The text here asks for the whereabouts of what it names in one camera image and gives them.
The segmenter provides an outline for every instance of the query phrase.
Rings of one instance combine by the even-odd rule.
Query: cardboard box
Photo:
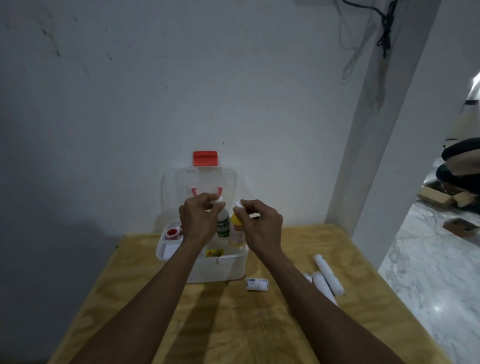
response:
[[[417,196],[420,200],[442,209],[447,209],[449,206],[455,204],[457,204],[458,207],[464,207],[471,204],[474,200],[472,194],[461,189],[454,189],[449,194],[445,193],[439,181],[424,184]]]
[[[453,218],[445,221],[444,229],[460,238],[469,238],[480,230],[480,226],[472,224],[462,218]]]

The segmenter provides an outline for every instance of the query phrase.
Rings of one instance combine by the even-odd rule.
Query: plywood tabletop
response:
[[[48,364],[67,364],[158,272],[158,238],[122,238]],[[451,363],[340,228],[285,228],[282,248],[302,273],[317,271],[313,257],[322,254],[345,288],[339,307],[406,363]],[[278,286],[252,252],[246,277],[269,279],[270,291],[246,291],[244,279],[187,285],[153,363],[317,363]]]

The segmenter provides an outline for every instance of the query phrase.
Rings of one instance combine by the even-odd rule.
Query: finger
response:
[[[244,208],[239,208],[235,206],[233,208],[233,212],[235,213],[235,216],[239,218],[242,225],[248,229],[252,223],[252,219],[250,218],[250,216],[248,216],[247,211]]]
[[[264,214],[264,213],[266,213],[270,210],[273,210],[272,207],[264,204],[260,200],[241,200],[240,202],[241,202],[242,206],[245,207],[248,214],[258,213],[258,214],[261,215],[261,214]]]
[[[209,210],[212,207],[212,201],[218,200],[220,196],[217,194],[208,194],[207,192],[202,192],[194,198],[199,206],[201,206],[204,210]]]
[[[210,214],[215,216],[215,218],[218,217],[218,214],[225,208],[225,202],[220,202],[219,204],[216,204],[215,206],[212,207],[210,210]]]

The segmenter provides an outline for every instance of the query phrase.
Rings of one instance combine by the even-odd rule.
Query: black cable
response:
[[[380,37],[380,39],[377,42],[377,47],[382,47],[384,50],[384,58],[387,58],[387,51],[390,50],[392,47],[392,43],[390,41],[390,33],[392,32],[392,24],[393,20],[395,19],[394,13],[396,9],[396,3],[398,0],[393,0],[390,2],[390,5],[388,6],[388,13],[384,14],[374,6],[367,6],[367,5],[360,5],[356,4],[354,2],[350,2],[347,0],[342,0],[345,4],[354,6],[356,8],[362,8],[362,9],[370,9],[375,12],[377,12],[381,17],[382,17],[382,27],[384,29],[384,33]]]

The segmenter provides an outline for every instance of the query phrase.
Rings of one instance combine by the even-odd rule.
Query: left hand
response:
[[[184,241],[195,242],[203,248],[214,237],[218,214],[225,207],[225,202],[212,207],[212,201],[218,198],[217,194],[204,192],[186,199],[179,207]]]

